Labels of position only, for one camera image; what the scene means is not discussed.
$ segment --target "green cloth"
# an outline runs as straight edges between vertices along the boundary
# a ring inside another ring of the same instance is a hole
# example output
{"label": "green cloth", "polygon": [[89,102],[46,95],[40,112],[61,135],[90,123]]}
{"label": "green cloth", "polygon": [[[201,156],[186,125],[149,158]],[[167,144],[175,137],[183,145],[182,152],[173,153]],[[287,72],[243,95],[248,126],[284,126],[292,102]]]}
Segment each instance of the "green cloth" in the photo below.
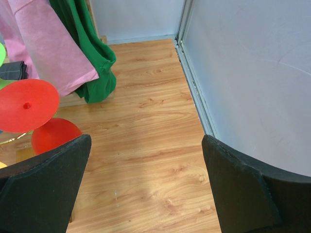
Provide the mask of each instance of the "green cloth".
{"label": "green cloth", "polygon": [[75,92],[87,103],[103,101],[116,87],[111,71],[116,61],[114,52],[96,35],[84,0],[50,0],[50,4],[99,75],[99,79],[83,84]]}

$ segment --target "white wall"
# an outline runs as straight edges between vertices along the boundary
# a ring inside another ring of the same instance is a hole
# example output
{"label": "white wall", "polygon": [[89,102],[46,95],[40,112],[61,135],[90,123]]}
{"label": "white wall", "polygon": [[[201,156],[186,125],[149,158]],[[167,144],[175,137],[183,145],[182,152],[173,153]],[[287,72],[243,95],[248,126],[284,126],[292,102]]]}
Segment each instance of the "white wall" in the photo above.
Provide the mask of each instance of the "white wall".
{"label": "white wall", "polygon": [[100,35],[108,41],[177,33],[184,0],[92,0]]}
{"label": "white wall", "polygon": [[184,42],[219,138],[311,176],[311,0],[196,0]]}

